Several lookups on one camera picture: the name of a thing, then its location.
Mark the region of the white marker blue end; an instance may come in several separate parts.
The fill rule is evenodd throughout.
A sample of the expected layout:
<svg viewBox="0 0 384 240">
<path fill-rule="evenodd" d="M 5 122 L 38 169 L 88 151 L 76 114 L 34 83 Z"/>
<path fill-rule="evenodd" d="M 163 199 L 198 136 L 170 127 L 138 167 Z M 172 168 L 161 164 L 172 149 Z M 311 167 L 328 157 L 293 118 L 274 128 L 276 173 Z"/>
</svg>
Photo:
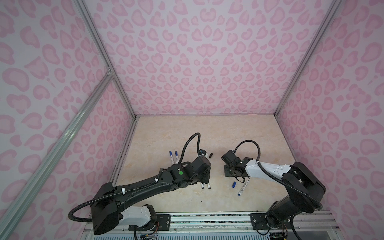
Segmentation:
<svg viewBox="0 0 384 240">
<path fill-rule="evenodd" d="M 176 156 L 176 163 L 178 164 L 180 161 L 180 158 L 177 151 L 175 151 L 175 156 Z"/>
</svg>

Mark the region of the white marker pen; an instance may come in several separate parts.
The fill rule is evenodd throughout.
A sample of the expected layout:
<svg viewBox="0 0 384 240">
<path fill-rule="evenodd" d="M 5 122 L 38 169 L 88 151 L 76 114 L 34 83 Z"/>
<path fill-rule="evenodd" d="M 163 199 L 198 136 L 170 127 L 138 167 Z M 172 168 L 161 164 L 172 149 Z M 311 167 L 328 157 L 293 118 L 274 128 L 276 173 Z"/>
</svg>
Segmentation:
<svg viewBox="0 0 384 240">
<path fill-rule="evenodd" d="M 175 160 L 174 160 L 174 156 L 173 156 L 172 151 L 169 151 L 169 154 L 170 154 L 171 163 L 172 163 L 172 165 L 174 165 L 175 164 Z"/>
</svg>

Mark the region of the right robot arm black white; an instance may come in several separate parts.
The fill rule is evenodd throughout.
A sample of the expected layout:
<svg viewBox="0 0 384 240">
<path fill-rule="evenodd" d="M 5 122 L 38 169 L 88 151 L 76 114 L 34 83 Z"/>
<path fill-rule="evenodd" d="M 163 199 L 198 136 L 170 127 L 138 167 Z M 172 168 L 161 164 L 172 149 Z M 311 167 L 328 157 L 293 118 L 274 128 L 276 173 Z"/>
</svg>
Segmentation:
<svg viewBox="0 0 384 240">
<path fill-rule="evenodd" d="M 261 162 L 259 157 L 241 160 L 234 150 L 229 150 L 221 159 L 226 177 L 265 179 L 285 187 L 288 195 L 274 202 L 264 215 L 262 224 L 268 228 L 277 229 L 291 216 L 312 214 L 323 208 L 321 200 L 326 187 L 302 163 L 276 165 Z"/>
</svg>

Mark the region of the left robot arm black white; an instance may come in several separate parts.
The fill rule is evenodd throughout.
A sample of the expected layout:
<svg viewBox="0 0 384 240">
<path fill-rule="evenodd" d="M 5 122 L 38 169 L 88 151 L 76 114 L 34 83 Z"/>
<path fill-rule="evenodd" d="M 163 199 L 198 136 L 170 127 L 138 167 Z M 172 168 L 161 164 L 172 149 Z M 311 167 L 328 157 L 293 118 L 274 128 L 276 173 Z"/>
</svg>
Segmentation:
<svg viewBox="0 0 384 240">
<path fill-rule="evenodd" d="M 123 219 L 122 212 L 140 201 L 196 183 L 209 183 L 210 171 L 210 161 L 198 156 L 191 163 L 160 169 L 156 176 L 133 184 L 116 187 L 112 183 L 102 185 L 94 197 L 95 202 L 91 204 L 94 234 L 102 235 L 113 230 Z"/>
</svg>

